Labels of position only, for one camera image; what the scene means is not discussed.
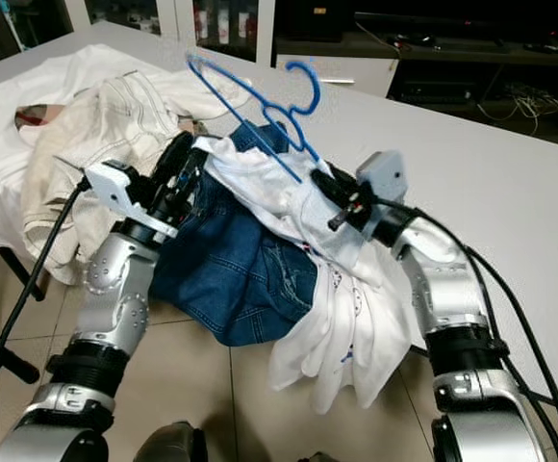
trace blue clothes hanger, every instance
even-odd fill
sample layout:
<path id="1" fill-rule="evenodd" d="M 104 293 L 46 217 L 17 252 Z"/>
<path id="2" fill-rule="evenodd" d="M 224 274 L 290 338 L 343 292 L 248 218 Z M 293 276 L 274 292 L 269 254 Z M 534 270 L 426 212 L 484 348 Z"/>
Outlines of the blue clothes hanger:
<path id="1" fill-rule="evenodd" d="M 283 106 L 280 106 L 279 104 L 273 101 L 267 100 L 258 91 L 256 91 L 253 87 L 251 87 L 249 84 L 244 82 L 242 79 L 232 74 L 231 72 L 225 70 L 224 68 L 220 67 L 219 65 L 213 63 L 212 61 L 207 60 L 206 58 L 188 54 L 187 64 L 190 67 L 191 72 L 193 72 L 202 81 L 202 83 L 219 99 L 219 101 L 221 101 L 221 103 L 232 113 L 234 117 L 237 118 L 237 120 L 240 123 L 242 123 L 245 127 L 247 127 L 251 135 L 255 137 L 256 140 L 260 143 L 260 146 L 263 147 L 265 153 L 271 156 L 275 161 L 277 161 L 279 165 L 287 173 L 289 173 L 294 180 L 296 180 L 298 183 L 302 183 L 300 177 L 298 177 L 298 175 L 296 175 L 296 173 L 294 173 L 294 171 L 283 162 L 283 160 L 277 155 L 277 153 L 274 152 L 274 150 L 268 145 L 268 143 L 262 137 L 260 137 L 260 135 L 258 135 L 255 130 L 251 128 L 250 126 L 251 122 L 245 120 L 237 112 L 237 110 L 234 109 L 234 107 L 223 97 L 223 95 L 219 93 L 217 89 L 213 87 L 213 85 L 202 75 L 203 66 L 209 67 L 215 72 L 218 72 L 224 77 L 230 79 L 232 82 L 234 82 L 239 87 L 249 92 L 249 94 L 251 94 L 254 98 L 260 101 L 262 114 L 264 115 L 265 119 L 268 121 L 268 123 L 270 123 L 273 127 L 275 127 L 275 129 L 277 129 L 279 133 L 283 135 L 283 137 L 290 144 L 290 146 L 299 152 L 304 152 L 306 150 L 309 153 L 309 155 L 314 159 L 316 164 L 318 164 L 321 167 L 321 169 L 324 170 L 324 172 L 330 173 L 328 171 L 328 167 L 321 161 L 321 158 L 318 156 L 316 151 L 305 139 L 305 135 L 302 131 L 302 127 L 294 118 L 294 113 L 300 114 L 302 116 L 308 116 L 312 114 L 313 111 L 316 109 L 317 104 L 319 103 L 319 82 L 317 81 L 316 74 L 310 67 L 298 61 L 289 62 L 286 64 L 286 70 L 288 71 L 292 71 L 293 69 L 301 69 L 305 72 L 305 74 L 307 75 L 307 77 L 309 77 L 309 80 L 311 81 L 311 85 L 313 87 L 313 93 L 314 93 L 313 99 L 311 100 L 309 106 L 301 108 L 294 104 L 290 104 L 290 106 L 286 109 Z M 269 113 L 270 110 L 279 112 L 292 124 L 298 136 L 298 139 L 296 141 L 293 140 L 288 134 L 288 131 L 284 127 L 282 127 L 279 123 L 277 123 L 277 120 L 275 120 L 271 116 L 271 114 Z"/>

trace white table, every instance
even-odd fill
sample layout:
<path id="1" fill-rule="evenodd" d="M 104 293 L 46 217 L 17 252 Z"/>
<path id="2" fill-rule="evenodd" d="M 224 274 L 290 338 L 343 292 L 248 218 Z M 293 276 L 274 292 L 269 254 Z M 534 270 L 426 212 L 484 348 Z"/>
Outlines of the white table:
<path id="1" fill-rule="evenodd" d="M 97 23 L 0 62 L 0 82 L 93 43 L 169 70 L 185 66 L 185 50 L 173 38 Z M 309 84 L 299 75 L 208 54 L 270 98 L 310 100 Z M 253 103 L 242 112 L 263 122 Z M 224 135 L 237 122 L 226 115 L 207 125 Z M 322 88 L 319 107 L 303 126 L 317 152 L 348 171 L 373 151 L 403 152 L 407 202 L 447 224 L 496 266 L 522 302 L 558 383 L 558 145 L 331 86 Z M 498 289 L 492 297 L 515 363 L 535 392 L 549 396 L 511 308 Z M 410 319 L 413 343 L 423 347 L 412 313 Z"/>

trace black cable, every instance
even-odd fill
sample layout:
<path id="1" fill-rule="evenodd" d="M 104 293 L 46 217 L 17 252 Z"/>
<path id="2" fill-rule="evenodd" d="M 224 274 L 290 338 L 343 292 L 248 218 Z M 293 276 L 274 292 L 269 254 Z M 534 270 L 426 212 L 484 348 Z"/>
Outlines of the black cable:
<path id="1" fill-rule="evenodd" d="M 512 289 L 510 289 L 508 284 L 499 275 L 497 270 L 489 262 L 487 262 L 484 259 L 484 257 L 482 257 L 476 250 L 474 250 L 471 247 L 468 247 L 468 251 L 478 261 L 478 263 L 480 265 L 482 265 L 485 268 L 485 270 L 493 277 L 495 282 L 497 284 L 499 284 L 499 287 L 501 288 L 503 293 L 505 293 L 506 296 L 508 297 L 508 300 L 510 301 L 510 304 L 514 308 L 514 311 L 517 315 L 517 318 L 519 318 L 520 325 L 521 325 L 521 327 L 522 327 L 522 329 L 525 333 L 525 336 L 527 337 L 527 342 L 529 342 L 529 345 L 531 346 L 531 349 L 534 353 L 534 356 L 536 357 L 536 361 L 538 362 L 538 366 L 540 366 L 540 370 L 542 371 L 542 375 L 545 378 L 546 386 L 548 387 L 548 390 L 550 391 L 550 394 L 552 396 L 552 400 L 555 403 L 555 407 L 557 408 L 557 415 L 558 415 L 558 388 L 557 388 L 557 384 L 555 383 L 555 379 L 553 378 L 552 373 L 550 372 L 550 369 L 548 368 L 548 364 L 546 363 L 544 355 L 542 354 L 542 351 L 540 350 L 540 346 L 538 345 L 538 342 L 536 341 L 536 337 L 535 337 L 533 331 L 531 330 L 531 326 L 529 325 L 529 321 L 527 320 L 526 315 L 522 311 L 522 308 L 519 304 L 519 301 L 517 300 L 516 296 L 512 292 Z"/>
<path id="2" fill-rule="evenodd" d="M 421 217 L 424 218 L 430 222 L 432 222 L 433 224 L 435 224 L 436 226 L 438 226 L 440 229 L 442 229 L 449 237 L 450 239 L 452 239 L 453 242 L 455 242 L 459 248 L 461 249 L 461 251 L 464 252 L 464 254 L 466 255 L 466 258 L 469 261 L 469 264 L 471 265 L 473 272 L 475 274 L 476 280 L 478 281 L 478 284 L 482 290 L 482 297 L 484 300 L 484 304 L 487 310 L 487 317 L 489 318 L 489 325 L 491 326 L 491 332 L 493 334 L 493 338 L 494 339 L 499 339 L 501 340 L 501 335 L 499 333 L 499 328 L 497 325 L 497 321 L 495 318 L 495 311 L 493 309 L 493 304 L 491 303 L 491 297 L 489 295 L 489 291 L 487 289 L 486 283 L 484 281 L 484 278 L 482 277 L 482 273 L 480 271 L 480 268 L 476 265 L 476 262 L 474 261 L 475 255 L 477 254 L 477 252 L 475 252 L 475 250 L 473 250 L 471 247 L 465 246 L 457 237 L 456 235 L 454 235 L 454 233 L 452 233 L 445 225 L 443 225 L 442 223 L 440 223 L 439 221 L 437 221 L 436 219 L 432 218 L 431 216 L 429 216 L 428 214 L 426 214 L 425 212 L 423 212 L 421 209 L 418 208 L 412 208 L 403 204 L 400 204 L 398 202 L 393 202 L 390 200 L 386 200 L 386 199 L 382 199 L 380 197 L 374 197 L 374 201 L 378 204 L 382 204 L 382 205 L 386 205 L 388 207 L 392 207 L 395 208 L 397 210 L 401 210 L 403 212 L 406 212 L 414 217 Z M 488 262 L 487 265 L 483 265 L 483 267 L 485 269 L 487 269 L 487 271 L 489 273 L 491 273 L 489 271 L 489 268 L 493 269 L 493 267 L 491 267 Z M 501 276 L 495 272 L 496 276 L 495 277 L 492 273 L 491 276 L 495 279 L 495 281 L 497 283 L 499 283 L 499 280 L 501 279 Z M 500 287 L 503 289 L 503 286 L 508 287 L 507 284 L 501 285 L 499 283 Z M 530 326 L 527 322 L 527 319 L 523 316 L 521 317 L 519 315 L 519 312 L 517 312 L 517 316 L 519 317 L 520 320 L 520 324 L 523 327 L 523 329 L 526 327 L 527 329 L 529 329 L 529 331 L 531 332 Z M 512 362 L 512 360 L 507 356 L 503 356 L 502 361 L 504 362 L 504 364 L 506 365 L 506 368 L 508 369 L 508 372 L 514 377 L 514 379 L 517 381 L 517 384 L 519 386 L 519 390 L 523 393 L 523 395 L 527 398 L 527 400 L 529 401 L 529 403 L 531 404 L 531 406 L 533 407 L 536 415 L 538 416 L 538 418 L 540 419 L 540 421 L 542 422 L 542 425 L 545 428 L 546 434 L 548 435 L 548 437 L 550 438 L 550 441 L 555 449 L 555 453 L 557 454 L 558 457 L 558 435 L 557 432 L 555 431 L 552 422 L 550 421 L 550 418 L 548 417 L 548 415 L 546 414 L 546 412 L 544 411 L 542 405 L 540 404 L 540 402 L 534 398 L 533 396 L 533 392 L 529 389 L 529 386 L 527 385 L 527 383 L 525 382 L 525 380 L 523 379 L 522 375 L 520 375 L 519 370 L 515 367 L 514 363 Z M 555 402 L 555 407 L 557 409 L 558 412 L 558 403 L 556 401 Z"/>
<path id="3" fill-rule="evenodd" d="M 53 243 L 55 242 L 55 239 L 57 239 L 57 235 L 59 234 L 59 230 L 61 229 L 61 227 L 63 225 L 63 222 L 67 218 L 67 214 L 69 214 L 69 211 L 71 210 L 72 206 L 74 205 L 74 201 L 76 200 L 78 195 L 80 193 L 86 191 L 89 187 L 90 187 L 90 184 L 89 184 L 88 180 L 86 178 L 83 178 L 83 180 L 80 183 L 78 183 L 78 185 L 76 186 L 76 189 L 73 191 L 73 193 L 69 196 L 69 198 L 65 202 L 65 204 L 63 206 L 63 209 L 62 209 L 61 213 L 59 214 L 59 217 L 55 221 L 55 225 L 50 230 L 50 234 L 48 235 L 48 238 L 46 239 L 46 244 L 44 244 L 43 249 L 39 253 L 38 260 L 36 261 L 35 265 L 33 266 L 33 270 L 31 271 L 31 274 L 29 275 L 29 280 L 27 281 L 27 284 L 25 284 L 24 289 L 22 290 L 22 292 L 18 296 L 18 300 L 16 301 L 16 304 L 14 305 L 14 307 L 12 309 L 12 312 L 10 313 L 10 316 L 8 317 L 8 320 L 6 321 L 6 324 L 4 325 L 3 330 L 1 331 L 0 353 L 3 350 L 3 348 L 5 347 L 5 344 L 8 340 L 8 337 L 10 336 L 10 333 L 12 332 L 14 324 L 16 323 L 18 317 L 20 316 L 20 313 L 22 312 L 23 307 L 25 306 L 25 302 L 27 301 L 27 298 L 29 297 L 29 294 L 34 289 L 34 287 L 36 286 L 36 281 L 38 280 L 39 273 L 41 272 L 41 270 L 44 266 L 44 262 L 46 261 L 46 258 L 48 257 L 48 252 L 50 252 L 50 249 L 51 249 Z"/>

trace denim jeans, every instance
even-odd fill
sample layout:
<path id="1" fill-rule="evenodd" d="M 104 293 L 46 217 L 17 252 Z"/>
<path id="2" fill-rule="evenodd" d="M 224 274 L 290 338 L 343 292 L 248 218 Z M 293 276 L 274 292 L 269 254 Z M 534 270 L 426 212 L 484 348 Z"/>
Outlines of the denim jeans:
<path id="1" fill-rule="evenodd" d="M 276 152 L 287 151 L 272 126 L 256 130 Z M 239 151 L 256 143 L 244 126 L 231 138 Z M 151 295 L 236 347 L 284 337 L 311 309 L 316 280 L 304 251 L 264 228 L 205 172 L 190 215 L 161 248 Z"/>

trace gray tile floor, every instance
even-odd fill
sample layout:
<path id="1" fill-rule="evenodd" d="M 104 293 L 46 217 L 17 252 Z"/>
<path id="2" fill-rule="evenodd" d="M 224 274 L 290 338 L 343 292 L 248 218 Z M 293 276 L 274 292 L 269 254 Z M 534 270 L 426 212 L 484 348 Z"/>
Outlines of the gray tile floor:
<path id="1" fill-rule="evenodd" d="M 79 288 L 47 282 L 46 300 L 28 303 L 8 341 L 40 369 L 63 351 L 82 300 Z M 0 329 L 20 289 L 0 260 Z M 368 410 L 347 389 L 318 416 L 308 404 L 313 382 L 280 393 L 268 389 L 270 349 L 222 346 L 175 308 L 154 305 L 152 325 L 116 396 L 115 424 L 106 433 L 111 461 L 132 460 L 156 428 L 179 420 L 207 431 L 212 462 L 295 462 L 317 450 L 343 462 L 432 460 L 429 425 L 438 413 L 426 360 L 408 354 Z M 41 382 L 48 379 L 45 373 Z M 0 372 L 0 441 L 37 386 Z M 548 440 L 545 446 L 552 457 Z"/>

